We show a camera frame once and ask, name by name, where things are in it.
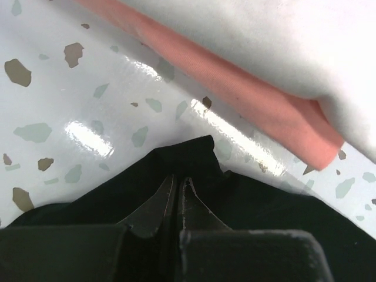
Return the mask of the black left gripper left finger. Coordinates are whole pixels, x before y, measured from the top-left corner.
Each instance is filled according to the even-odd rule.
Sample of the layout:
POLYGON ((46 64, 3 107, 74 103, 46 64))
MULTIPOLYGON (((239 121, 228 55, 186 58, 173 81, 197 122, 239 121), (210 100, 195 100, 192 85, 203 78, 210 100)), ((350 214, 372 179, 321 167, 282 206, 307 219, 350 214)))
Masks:
POLYGON ((1 281, 163 281, 163 217, 174 177, 117 224, 1 231, 1 281))

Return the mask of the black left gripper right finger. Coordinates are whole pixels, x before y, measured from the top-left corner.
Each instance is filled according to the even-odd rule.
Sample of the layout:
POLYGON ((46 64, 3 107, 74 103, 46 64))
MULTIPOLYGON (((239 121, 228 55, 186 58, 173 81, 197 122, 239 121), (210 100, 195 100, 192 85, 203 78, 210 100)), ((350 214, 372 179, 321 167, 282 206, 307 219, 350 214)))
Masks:
POLYGON ((233 230, 198 197, 179 189, 181 281, 333 281, 318 241, 302 230, 233 230))

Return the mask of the black t shirt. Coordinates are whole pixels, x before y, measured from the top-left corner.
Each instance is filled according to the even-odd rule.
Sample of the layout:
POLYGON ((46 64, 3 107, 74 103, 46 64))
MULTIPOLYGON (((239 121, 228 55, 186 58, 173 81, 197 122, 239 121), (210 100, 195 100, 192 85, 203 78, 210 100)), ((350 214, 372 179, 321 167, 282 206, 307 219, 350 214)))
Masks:
POLYGON ((197 195, 235 230, 294 229, 324 249, 335 281, 375 280, 375 240, 322 201, 221 170, 210 136, 152 150, 114 178, 70 203, 25 212, 12 226, 115 224, 156 192, 166 176, 190 177, 197 195))

